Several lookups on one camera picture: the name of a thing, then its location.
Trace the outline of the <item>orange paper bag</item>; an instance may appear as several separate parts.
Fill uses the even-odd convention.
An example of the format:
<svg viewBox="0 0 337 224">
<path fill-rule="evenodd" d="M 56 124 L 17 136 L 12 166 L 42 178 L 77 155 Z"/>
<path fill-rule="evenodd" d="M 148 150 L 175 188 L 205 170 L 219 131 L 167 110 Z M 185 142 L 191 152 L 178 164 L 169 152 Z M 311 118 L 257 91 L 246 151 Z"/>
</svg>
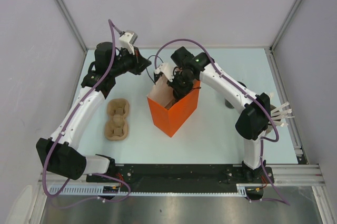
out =
<svg viewBox="0 0 337 224">
<path fill-rule="evenodd" d="M 201 87 L 200 82 L 195 80 L 193 90 L 167 110 L 165 106 L 175 99 L 173 89 L 167 85 L 167 81 L 165 76 L 161 76 L 148 93 L 147 101 L 153 124 L 169 137 L 173 137 L 197 109 Z"/>
</svg>

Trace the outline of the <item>stack of black cups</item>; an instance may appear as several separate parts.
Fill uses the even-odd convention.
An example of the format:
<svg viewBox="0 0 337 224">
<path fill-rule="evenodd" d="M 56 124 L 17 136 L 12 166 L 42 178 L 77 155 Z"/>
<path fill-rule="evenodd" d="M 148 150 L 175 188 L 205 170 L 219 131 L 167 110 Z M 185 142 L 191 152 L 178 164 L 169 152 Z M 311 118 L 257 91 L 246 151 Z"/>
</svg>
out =
<svg viewBox="0 0 337 224">
<path fill-rule="evenodd" d="M 225 106 L 229 109 L 234 109 L 234 106 L 227 99 L 225 100 Z"/>
</svg>

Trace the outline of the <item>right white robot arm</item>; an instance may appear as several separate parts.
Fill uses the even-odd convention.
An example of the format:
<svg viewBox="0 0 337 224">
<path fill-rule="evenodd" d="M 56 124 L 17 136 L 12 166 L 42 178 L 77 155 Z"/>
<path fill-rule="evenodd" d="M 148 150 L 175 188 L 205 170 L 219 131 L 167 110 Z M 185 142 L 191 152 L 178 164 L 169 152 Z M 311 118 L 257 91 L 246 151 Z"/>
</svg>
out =
<svg viewBox="0 0 337 224">
<path fill-rule="evenodd" d="M 262 165 L 265 164 L 261 138 L 266 136 L 270 124 L 269 96 L 248 90 L 206 53 L 194 56 L 185 47 L 180 47 L 171 55 L 171 60 L 175 67 L 167 84 L 172 87 L 176 100 L 191 93 L 194 82 L 198 80 L 222 94 L 239 113 L 235 129 L 244 138 L 243 177 L 248 182 L 256 182 L 261 178 Z"/>
</svg>

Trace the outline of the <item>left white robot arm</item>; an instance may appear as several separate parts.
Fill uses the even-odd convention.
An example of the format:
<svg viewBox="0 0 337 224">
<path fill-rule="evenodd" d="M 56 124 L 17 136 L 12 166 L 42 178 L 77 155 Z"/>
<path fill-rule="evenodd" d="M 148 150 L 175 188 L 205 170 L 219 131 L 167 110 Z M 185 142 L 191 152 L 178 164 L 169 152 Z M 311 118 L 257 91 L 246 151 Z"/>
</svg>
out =
<svg viewBox="0 0 337 224">
<path fill-rule="evenodd" d="M 115 86 L 116 78 L 127 72 L 140 75 L 151 62 L 137 47 L 132 52 L 121 47 L 115 56 L 112 52 L 111 42 L 97 45 L 95 60 L 82 80 L 76 102 L 52 135 L 38 140 L 36 150 L 44 170 L 71 180 L 90 173 L 97 173 L 106 182 L 116 177 L 116 168 L 110 165 L 112 158 L 83 156 L 77 149 L 92 116 Z"/>
</svg>

